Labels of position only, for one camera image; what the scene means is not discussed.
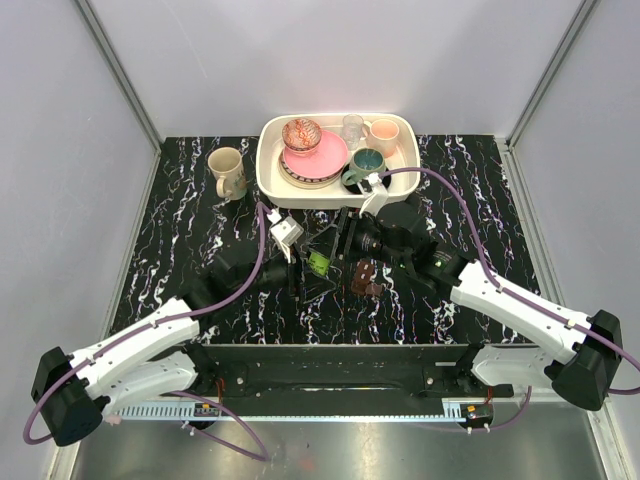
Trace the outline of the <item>green pill bottle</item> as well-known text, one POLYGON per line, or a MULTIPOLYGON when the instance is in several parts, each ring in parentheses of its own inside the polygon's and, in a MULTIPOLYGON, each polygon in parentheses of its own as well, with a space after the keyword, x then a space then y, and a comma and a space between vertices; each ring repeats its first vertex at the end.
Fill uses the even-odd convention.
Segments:
POLYGON ((330 269, 331 259, 316 250, 311 250, 307 263, 316 275, 326 277, 330 269))

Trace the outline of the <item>brown pill organizer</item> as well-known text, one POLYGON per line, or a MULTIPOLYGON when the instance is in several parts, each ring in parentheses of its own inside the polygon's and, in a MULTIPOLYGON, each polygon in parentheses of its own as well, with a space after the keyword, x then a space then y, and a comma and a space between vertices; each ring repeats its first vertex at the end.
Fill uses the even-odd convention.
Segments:
POLYGON ((373 260, 360 260, 352 277, 351 291, 359 296, 380 296, 383 287, 374 282, 375 276, 375 262, 373 260))

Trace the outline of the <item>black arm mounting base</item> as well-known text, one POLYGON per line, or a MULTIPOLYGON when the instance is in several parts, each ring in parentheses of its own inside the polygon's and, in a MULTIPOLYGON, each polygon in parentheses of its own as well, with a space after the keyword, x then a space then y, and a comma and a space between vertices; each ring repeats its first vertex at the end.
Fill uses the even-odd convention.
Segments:
POLYGON ((185 347, 196 390, 225 398, 278 393, 393 392, 427 398, 514 396, 510 383, 489 387, 471 374, 473 345, 213 345, 185 347))

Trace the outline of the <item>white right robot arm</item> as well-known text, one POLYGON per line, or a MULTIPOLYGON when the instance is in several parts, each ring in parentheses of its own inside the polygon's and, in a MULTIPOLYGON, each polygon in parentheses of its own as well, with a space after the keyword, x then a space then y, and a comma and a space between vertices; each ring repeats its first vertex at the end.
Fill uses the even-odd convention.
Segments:
POLYGON ((343 208, 308 248, 329 260, 375 260, 392 266, 427 293, 474 310, 530 340, 523 347, 481 347, 454 371, 466 396, 488 386, 550 388, 588 411, 602 408, 622 361, 619 319, 600 310, 588 315, 552 303, 500 275, 480 260, 434 239, 406 203, 377 215, 343 208))

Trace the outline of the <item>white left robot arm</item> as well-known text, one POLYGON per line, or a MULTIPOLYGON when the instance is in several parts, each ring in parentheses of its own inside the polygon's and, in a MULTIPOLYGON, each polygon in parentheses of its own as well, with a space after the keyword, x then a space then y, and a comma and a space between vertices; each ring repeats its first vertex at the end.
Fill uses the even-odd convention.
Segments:
POLYGON ((288 288, 301 298, 304 275, 324 274, 330 265, 328 255, 295 246, 271 260, 262 256, 263 248, 258 252, 256 259, 231 251, 220 255, 183 291, 111 337, 70 354, 59 347, 45 352, 31 388, 35 408, 24 441, 69 446, 108 415, 150 397, 185 390, 208 394, 216 372, 202 352, 172 354, 170 348, 210 329, 212 314, 251 288, 288 288))

